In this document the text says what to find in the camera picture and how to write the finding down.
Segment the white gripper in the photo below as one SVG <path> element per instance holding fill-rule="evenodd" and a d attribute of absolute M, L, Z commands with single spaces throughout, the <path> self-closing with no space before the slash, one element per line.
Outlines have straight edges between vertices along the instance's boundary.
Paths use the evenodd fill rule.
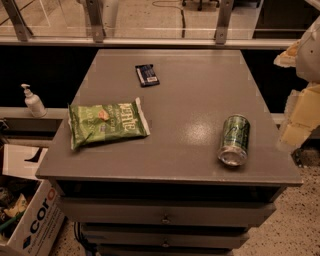
<path fill-rule="evenodd" d="M 274 59 L 274 64 L 295 67 L 297 76 L 309 83 L 302 91 L 288 96 L 278 146 L 297 149 L 320 125 L 320 16 L 297 40 Z"/>

